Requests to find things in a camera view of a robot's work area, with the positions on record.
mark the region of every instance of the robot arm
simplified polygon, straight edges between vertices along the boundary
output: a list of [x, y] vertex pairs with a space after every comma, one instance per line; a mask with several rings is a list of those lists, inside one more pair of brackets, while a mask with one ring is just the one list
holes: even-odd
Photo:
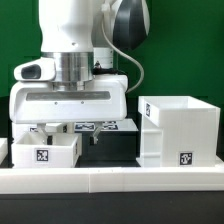
[[42, 58], [15, 69], [19, 82], [11, 91], [11, 120], [123, 120], [127, 77], [94, 76], [93, 48], [108, 47], [102, 21], [112, 46], [137, 47], [149, 31], [145, 0], [39, 0], [39, 20]]

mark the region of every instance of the green backdrop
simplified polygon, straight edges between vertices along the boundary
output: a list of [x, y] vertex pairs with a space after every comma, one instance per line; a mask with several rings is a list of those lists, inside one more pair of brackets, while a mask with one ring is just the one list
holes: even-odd
[[[129, 97], [191, 95], [224, 109], [224, 0], [147, 2], [150, 35], [128, 52], [146, 77]], [[15, 83], [15, 66], [40, 56], [37, 6], [37, 0], [0, 0], [0, 96]], [[122, 58], [119, 67], [134, 84], [138, 69]]]

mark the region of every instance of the white bin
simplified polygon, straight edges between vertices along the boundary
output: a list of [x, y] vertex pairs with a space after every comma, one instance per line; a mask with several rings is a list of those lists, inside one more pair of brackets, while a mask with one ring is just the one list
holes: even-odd
[[141, 166], [215, 166], [220, 109], [188, 96], [139, 97]]
[[13, 168], [70, 168], [81, 155], [80, 134], [54, 133], [53, 145], [44, 145], [38, 132], [25, 133], [12, 144]]

